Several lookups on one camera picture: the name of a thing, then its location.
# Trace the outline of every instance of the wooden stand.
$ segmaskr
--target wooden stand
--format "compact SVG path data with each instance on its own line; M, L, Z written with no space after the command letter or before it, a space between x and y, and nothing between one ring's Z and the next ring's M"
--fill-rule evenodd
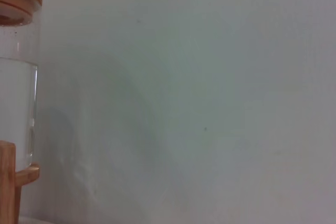
M16 173L15 144L0 141L0 224L18 224L21 188L39 175L37 164Z

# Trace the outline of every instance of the water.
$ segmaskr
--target water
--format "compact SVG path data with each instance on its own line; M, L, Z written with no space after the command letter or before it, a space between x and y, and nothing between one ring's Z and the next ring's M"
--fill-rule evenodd
M16 170L32 162L37 66L0 58L0 140L16 145Z

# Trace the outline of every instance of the wooden lid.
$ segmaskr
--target wooden lid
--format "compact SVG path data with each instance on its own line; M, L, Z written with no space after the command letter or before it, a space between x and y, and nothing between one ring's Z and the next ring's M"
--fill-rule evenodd
M42 0L0 0L0 26L29 24Z

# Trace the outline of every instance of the wooden base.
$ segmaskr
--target wooden base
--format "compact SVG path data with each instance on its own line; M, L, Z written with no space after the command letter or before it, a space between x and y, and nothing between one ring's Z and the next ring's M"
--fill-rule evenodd
M15 172L15 144L0 141L0 224L18 224L21 188L38 179L40 168L32 164Z

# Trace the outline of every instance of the white wall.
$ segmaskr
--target white wall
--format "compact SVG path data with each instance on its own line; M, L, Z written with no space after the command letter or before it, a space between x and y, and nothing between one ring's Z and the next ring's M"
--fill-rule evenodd
M44 0L22 214L336 223L336 0Z

